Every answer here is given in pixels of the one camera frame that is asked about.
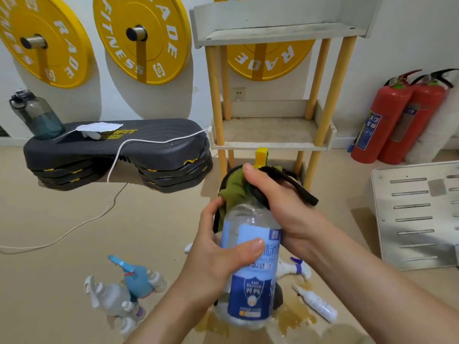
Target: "red fire extinguisher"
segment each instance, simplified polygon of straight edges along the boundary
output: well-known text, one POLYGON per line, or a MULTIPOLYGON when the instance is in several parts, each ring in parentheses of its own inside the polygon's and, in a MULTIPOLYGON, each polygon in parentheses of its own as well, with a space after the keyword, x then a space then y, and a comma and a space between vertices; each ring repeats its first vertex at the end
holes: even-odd
POLYGON ((412 87, 408 82, 408 76, 419 71, 422 70, 394 77, 378 91, 359 136, 348 150, 354 160, 365 164, 376 161, 411 98, 412 87))
POLYGON ((378 159, 387 164, 400 164, 429 120, 454 86, 442 77, 447 69, 418 77, 412 83, 413 96, 400 116, 391 136, 384 145, 378 159))

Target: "yellow weight plate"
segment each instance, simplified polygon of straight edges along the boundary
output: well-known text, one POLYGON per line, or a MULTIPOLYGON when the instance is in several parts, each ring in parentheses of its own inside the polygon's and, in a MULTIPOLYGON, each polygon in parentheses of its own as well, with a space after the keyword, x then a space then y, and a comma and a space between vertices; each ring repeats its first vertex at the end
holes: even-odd
POLYGON ((100 39, 125 73, 165 84, 191 55, 191 27, 181 0, 94 0, 100 39))
POLYGON ((314 42, 315 40, 231 45, 228 46, 228 65, 236 73, 252 81, 275 80, 300 65, 314 42))
POLYGON ((87 79, 91 42, 62 0, 0 0, 0 24, 3 43, 40 80, 75 88, 87 79))

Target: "fire extinguisher label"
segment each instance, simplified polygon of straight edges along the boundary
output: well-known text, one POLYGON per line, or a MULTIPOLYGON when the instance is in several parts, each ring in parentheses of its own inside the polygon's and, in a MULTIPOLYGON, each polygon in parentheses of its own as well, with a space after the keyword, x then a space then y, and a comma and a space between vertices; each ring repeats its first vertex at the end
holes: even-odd
POLYGON ((416 114, 419 111, 419 106, 408 105, 405 107, 402 115, 400 116, 399 121, 395 125, 394 130, 392 131, 390 139, 394 142, 401 142, 410 128, 411 123, 416 117, 416 114))
POLYGON ((370 110, 368 117, 365 120, 365 124, 363 125, 362 130, 360 130, 359 137, 355 143, 359 149, 366 150, 368 144, 370 143, 371 137, 375 133, 376 127, 381 121, 381 118, 382 115, 377 115, 370 110))

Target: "wall socket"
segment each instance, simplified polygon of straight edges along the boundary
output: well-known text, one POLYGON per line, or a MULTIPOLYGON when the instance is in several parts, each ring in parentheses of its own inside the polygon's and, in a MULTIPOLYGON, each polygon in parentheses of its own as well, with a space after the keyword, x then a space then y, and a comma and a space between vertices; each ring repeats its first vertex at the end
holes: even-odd
POLYGON ((247 88, 230 88, 229 97, 231 101, 245 101, 247 88))

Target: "fingernail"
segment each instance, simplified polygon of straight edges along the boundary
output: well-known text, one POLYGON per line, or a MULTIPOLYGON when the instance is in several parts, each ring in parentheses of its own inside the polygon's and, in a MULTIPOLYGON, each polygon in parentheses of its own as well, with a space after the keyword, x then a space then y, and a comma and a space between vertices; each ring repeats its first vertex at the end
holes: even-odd
POLYGON ((253 252, 260 253, 264 250, 264 241, 260 238, 255 239, 250 244, 250 248, 252 249, 253 252))
POLYGON ((250 163, 245 163, 245 164, 244 164, 244 169, 245 169, 246 171, 248 171, 248 172, 252 172, 252 171, 255 170, 255 168, 252 167, 252 164, 250 164, 250 163))

